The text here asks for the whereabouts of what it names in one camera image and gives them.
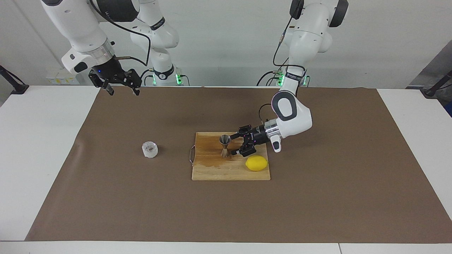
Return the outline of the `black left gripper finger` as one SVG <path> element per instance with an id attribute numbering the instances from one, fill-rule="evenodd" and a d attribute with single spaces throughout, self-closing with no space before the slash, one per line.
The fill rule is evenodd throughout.
<path id="1" fill-rule="evenodd" d="M 230 137 L 253 137 L 253 127 L 251 125 L 239 127 L 238 131 Z"/>
<path id="2" fill-rule="evenodd" d="M 255 145 L 249 143 L 243 143 L 240 148 L 232 150 L 231 155 L 241 155 L 243 157 L 250 156 L 256 152 Z"/>

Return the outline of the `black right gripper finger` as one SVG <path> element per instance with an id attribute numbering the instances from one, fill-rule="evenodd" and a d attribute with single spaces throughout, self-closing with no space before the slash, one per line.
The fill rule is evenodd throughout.
<path id="1" fill-rule="evenodd" d="M 108 79 L 103 81 L 102 79 L 100 79 L 100 77 L 95 72 L 89 73 L 89 79 L 91 80 L 94 87 L 106 90 L 108 92 L 108 94 L 111 96 L 114 95 L 114 90 L 111 87 Z"/>
<path id="2" fill-rule="evenodd" d="M 136 96 L 140 95 L 140 87 L 142 85 L 142 79 L 137 74 L 135 69 L 129 69 L 129 71 L 125 71 L 123 78 L 123 85 L 132 89 Z"/>

